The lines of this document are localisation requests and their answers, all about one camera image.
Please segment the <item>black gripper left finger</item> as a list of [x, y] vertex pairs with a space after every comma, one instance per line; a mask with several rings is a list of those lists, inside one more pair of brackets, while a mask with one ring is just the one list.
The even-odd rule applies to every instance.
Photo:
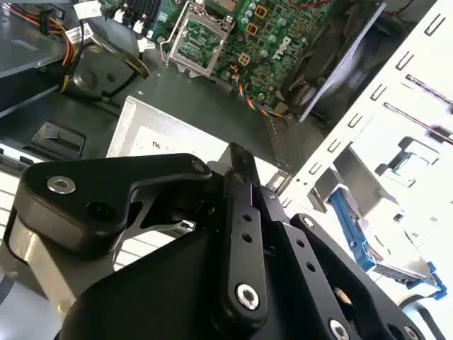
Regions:
[[19, 182], [8, 249], [28, 264], [51, 301], [71, 309], [92, 285], [118, 272], [113, 252], [140, 213], [150, 226], [195, 223], [174, 241], [199, 232], [250, 232], [262, 242], [260, 213], [253, 206], [253, 155], [233, 143], [222, 163], [222, 175], [191, 154], [32, 165]]

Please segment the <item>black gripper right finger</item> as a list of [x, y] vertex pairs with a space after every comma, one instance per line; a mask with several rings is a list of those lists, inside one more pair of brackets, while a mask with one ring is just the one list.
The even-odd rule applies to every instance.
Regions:
[[420, 339], [413, 321], [309, 215], [286, 216], [252, 169], [268, 281], [254, 339]]

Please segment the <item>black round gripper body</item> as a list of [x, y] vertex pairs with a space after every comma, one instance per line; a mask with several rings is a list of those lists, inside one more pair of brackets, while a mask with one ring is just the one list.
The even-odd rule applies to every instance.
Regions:
[[261, 238], [186, 235], [92, 285], [61, 339], [327, 339], [301, 295], [274, 284]]

